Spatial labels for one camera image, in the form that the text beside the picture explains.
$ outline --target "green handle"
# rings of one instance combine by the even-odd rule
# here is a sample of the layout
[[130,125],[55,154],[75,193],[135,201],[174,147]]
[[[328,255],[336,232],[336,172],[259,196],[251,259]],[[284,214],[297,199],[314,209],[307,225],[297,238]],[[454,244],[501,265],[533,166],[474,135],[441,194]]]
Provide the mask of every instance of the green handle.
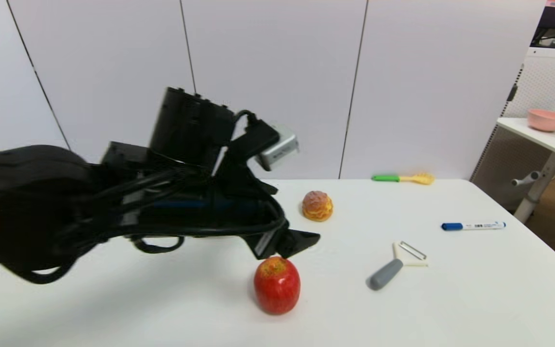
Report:
[[399,182],[399,176],[374,175],[372,176],[372,181]]

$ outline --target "vegetable peeler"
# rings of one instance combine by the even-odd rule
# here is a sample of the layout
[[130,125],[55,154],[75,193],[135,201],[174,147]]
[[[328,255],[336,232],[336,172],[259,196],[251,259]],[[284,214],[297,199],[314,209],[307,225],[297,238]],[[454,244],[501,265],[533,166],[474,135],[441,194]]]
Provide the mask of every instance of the vegetable peeler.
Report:
[[[374,272],[368,280],[368,287],[370,289],[379,290],[386,286],[403,266],[427,266],[428,264],[427,255],[404,241],[394,242],[393,249],[395,259],[388,262],[388,264],[383,266],[380,270]],[[403,250],[407,251],[412,256],[405,257]]]

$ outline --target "gray handle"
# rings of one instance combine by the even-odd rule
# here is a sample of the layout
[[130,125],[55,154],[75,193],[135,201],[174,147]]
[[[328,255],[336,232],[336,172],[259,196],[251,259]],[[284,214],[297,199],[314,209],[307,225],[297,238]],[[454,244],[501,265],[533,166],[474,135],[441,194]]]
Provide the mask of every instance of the gray handle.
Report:
[[372,290],[379,290],[386,286],[392,278],[401,270],[404,263],[399,259],[394,259],[388,262],[387,265],[383,266],[380,270],[376,271],[372,277],[370,277],[369,287]]

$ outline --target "pegboard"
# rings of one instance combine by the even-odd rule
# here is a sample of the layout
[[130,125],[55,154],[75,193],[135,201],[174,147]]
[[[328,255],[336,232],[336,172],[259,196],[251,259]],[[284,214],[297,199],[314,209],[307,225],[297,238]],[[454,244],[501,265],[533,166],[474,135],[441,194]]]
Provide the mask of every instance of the pegboard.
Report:
[[[530,48],[516,83],[517,94],[500,117],[524,118],[529,108],[555,112],[555,49]],[[540,170],[549,154],[540,145],[496,127],[471,182],[506,209],[515,209],[531,186],[513,187],[511,180]]]

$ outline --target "peeler blade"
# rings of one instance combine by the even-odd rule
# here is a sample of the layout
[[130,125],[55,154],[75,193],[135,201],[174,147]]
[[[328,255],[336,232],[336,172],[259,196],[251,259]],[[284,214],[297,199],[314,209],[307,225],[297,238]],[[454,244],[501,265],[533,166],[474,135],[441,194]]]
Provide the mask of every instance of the peeler blade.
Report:
[[413,255],[415,258],[419,259],[419,260],[425,260],[427,259],[427,255],[423,254],[423,252],[417,250],[416,248],[410,246],[409,244],[407,244],[404,241],[400,241],[399,242],[399,246],[407,251],[408,253],[410,253],[411,255]]

